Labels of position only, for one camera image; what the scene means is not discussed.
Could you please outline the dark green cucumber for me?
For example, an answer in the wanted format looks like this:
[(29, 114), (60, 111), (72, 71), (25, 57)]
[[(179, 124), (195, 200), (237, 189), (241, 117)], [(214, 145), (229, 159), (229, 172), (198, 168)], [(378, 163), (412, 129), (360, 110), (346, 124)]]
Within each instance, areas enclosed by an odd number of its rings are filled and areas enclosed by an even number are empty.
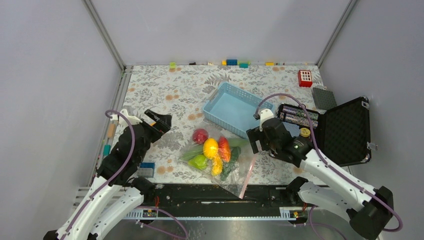
[(221, 181), (225, 181), (230, 173), (236, 168), (235, 165), (241, 154), (241, 151), (242, 149), (239, 146), (233, 147), (231, 149), (229, 161), (223, 163), (222, 172), (220, 174)]

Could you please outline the red orange mango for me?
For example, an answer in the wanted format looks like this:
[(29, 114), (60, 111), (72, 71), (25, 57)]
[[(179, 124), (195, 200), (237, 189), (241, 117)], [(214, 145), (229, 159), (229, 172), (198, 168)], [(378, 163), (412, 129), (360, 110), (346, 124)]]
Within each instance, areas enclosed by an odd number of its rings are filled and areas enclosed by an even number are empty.
[(221, 136), (218, 139), (218, 154), (223, 162), (228, 163), (231, 159), (231, 149), (229, 141), (226, 137)]

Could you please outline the clear pink zip top bag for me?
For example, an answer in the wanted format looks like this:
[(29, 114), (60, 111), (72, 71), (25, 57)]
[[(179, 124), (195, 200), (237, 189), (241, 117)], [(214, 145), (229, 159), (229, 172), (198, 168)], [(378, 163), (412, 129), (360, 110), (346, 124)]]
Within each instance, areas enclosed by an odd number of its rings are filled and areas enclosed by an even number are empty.
[(248, 140), (207, 122), (188, 131), (179, 160), (239, 199), (256, 163)]

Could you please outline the red apple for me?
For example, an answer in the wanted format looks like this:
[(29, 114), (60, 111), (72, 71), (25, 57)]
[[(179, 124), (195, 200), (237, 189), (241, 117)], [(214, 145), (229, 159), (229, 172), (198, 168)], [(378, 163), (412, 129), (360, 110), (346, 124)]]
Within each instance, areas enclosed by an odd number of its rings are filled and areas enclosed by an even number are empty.
[(209, 138), (209, 133), (204, 128), (198, 128), (194, 130), (191, 138), (194, 143), (203, 144)]

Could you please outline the yellow lemon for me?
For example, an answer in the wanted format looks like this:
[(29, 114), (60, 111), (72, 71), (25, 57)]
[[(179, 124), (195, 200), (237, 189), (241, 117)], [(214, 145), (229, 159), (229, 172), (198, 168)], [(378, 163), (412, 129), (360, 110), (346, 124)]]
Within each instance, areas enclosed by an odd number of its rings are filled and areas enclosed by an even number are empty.
[(207, 159), (213, 159), (214, 156), (218, 154), (218, 151), (219, 151), (219, 145), (214, 138), (208, 138), (203, 143), (203, 155)]

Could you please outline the yellow corn cob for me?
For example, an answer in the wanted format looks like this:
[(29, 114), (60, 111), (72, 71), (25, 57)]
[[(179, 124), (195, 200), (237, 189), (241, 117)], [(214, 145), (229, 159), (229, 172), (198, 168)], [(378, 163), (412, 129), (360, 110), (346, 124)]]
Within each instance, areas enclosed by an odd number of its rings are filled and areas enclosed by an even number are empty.
[(220, 175), (223, 170), (223, 161), (219, 155), (215, 155), (212, 159), (211, 174), (213, 176)]

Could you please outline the green apple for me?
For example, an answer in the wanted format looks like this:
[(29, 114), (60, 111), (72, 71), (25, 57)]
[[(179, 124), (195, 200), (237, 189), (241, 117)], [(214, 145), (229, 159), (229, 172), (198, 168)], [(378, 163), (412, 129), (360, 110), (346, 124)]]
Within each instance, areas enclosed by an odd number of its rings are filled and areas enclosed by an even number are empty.
[(208, 159), (203, 154), (196, 155), (187, 163), (189, 166), (199, 170), (204, 170), (208, 167)]

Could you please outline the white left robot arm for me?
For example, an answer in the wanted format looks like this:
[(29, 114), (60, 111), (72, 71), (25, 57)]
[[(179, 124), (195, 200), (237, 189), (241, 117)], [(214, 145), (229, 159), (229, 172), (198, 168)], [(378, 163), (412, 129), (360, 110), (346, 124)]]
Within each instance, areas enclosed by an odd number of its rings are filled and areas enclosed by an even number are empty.
[(110, 120), (124, 126), (124, 131), (102, 160), (87, 194), (71, 217), (59, 229), (48, 231), (43, 239), (102, 240), (132, 209), (154, 202), (154, 184), (144, 177), (136, 177), (123, 196), (107, 206), (136, 173), (151, 145), (171, 129), (170, 114), (159, 114), (150, 109), (144, 113), (153, 124), (129, 115), (126, 109), (105, 112)]

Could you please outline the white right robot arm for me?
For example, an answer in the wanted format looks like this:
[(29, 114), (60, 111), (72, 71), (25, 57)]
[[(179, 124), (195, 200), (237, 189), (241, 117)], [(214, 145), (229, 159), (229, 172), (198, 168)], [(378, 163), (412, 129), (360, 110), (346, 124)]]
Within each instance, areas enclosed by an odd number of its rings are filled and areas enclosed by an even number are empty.
[(323, 181), (323, 189), (305, 178), (289, 184), (287, 201), (293, 206), (303, 202), (322, 207), (346, 220), (351, 228), (367, 240), (375, 240), (394, 217), (394, 197), (385, 186), (376, 188), (359, 180), (326, 157), (307, 137), (293, 137), (270, 109), (254, 114), (259, 121), (246, 134), (253, 153), (257, 143), (272, 158), (292, 164)]

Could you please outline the light blue plastic basket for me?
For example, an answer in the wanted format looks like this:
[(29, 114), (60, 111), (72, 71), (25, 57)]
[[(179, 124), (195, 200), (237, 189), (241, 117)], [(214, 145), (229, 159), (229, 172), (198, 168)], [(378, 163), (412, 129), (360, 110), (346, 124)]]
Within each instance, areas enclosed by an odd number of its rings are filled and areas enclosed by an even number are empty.
[(203, 106), (205, 118), (247, 139), (247, 131), (259, 126), (254, 118), (262, 99), (228, 82), (221, 83)]

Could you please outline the blue building block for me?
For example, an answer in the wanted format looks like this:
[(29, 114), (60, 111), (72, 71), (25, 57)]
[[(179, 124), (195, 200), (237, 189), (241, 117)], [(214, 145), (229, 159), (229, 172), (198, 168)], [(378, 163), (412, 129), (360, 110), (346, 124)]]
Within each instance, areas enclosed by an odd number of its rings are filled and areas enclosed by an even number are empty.
[(155, 169), (155, 163), (154, 162), (142, 162), (139, 167), (141, 169)]

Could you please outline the grey building block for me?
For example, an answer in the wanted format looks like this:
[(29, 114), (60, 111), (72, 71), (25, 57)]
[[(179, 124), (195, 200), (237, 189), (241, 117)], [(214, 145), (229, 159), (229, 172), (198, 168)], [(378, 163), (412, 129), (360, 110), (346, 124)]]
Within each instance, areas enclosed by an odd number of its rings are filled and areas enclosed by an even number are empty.
[(138, 177), (143, 177), (143, 178), (153, 178), (154, 177), (154, 173), (155, 173), (154, 168), (144, 168), (144, 167), (141, 167), (141, 168), (138, 168), (138, 170), (136, 172), (136, 175)]

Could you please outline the grey building baseplate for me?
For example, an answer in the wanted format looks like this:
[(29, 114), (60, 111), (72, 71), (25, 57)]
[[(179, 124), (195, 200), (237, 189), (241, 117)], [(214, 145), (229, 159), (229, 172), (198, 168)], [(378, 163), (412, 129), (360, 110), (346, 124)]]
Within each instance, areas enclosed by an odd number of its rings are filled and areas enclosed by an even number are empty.
[(335, 95), (332, 91), (313, 87), (311, 93), (317, 109), (326, 111), (337, 106)]

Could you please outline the red window block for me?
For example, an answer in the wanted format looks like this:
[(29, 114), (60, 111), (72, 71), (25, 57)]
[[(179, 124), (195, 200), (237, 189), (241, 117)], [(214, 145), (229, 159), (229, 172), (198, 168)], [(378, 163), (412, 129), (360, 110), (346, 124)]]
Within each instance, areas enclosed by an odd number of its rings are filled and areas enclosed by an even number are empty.
[(313, 85), (313, 77), (310, 70), (299, 70), (297, 77), (299, 87), (310, 88)]

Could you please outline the black open carrying case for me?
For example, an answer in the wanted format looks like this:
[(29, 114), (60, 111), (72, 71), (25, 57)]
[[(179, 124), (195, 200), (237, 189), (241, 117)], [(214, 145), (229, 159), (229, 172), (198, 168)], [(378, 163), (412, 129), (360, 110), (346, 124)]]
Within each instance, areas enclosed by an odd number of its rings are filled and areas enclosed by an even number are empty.
[(319, 114), (318, 127), (313, 129), (318, 148), (341, 167), (368, 163), (370, 147), (369, 99), (365, 96), (338, 105)]

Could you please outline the teal block at wall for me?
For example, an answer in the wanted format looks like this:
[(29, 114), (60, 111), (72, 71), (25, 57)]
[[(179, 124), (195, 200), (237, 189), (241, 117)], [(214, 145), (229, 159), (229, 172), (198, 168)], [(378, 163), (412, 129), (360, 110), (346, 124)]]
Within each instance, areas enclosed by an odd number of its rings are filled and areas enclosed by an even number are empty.
[(248, 62), (241, 62), (241, 63), (238, 64), (238, 66), (240, 68), (247, 69), (249, 67), (249, 63)]

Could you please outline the blue block at wall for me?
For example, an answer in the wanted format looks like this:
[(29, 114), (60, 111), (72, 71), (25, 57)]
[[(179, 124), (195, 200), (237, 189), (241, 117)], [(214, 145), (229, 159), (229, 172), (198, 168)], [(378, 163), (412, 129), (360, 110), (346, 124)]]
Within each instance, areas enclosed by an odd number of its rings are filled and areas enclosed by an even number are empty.
[(225, 61), (227, 66), (237, 66), (238, 65), (238, 60), (237, 59), (227, 59)]

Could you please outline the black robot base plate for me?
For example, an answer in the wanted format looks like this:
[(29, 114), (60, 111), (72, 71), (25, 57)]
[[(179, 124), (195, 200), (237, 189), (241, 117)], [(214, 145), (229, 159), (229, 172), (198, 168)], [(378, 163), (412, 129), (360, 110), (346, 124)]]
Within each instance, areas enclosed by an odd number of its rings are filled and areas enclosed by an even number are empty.
[(194, 218), (279, 217), (283, 209), (302, 213), (311, 207), (285, 185), (248, 185), (239, 198), (216, 184), (165, 184), (141, 205)]

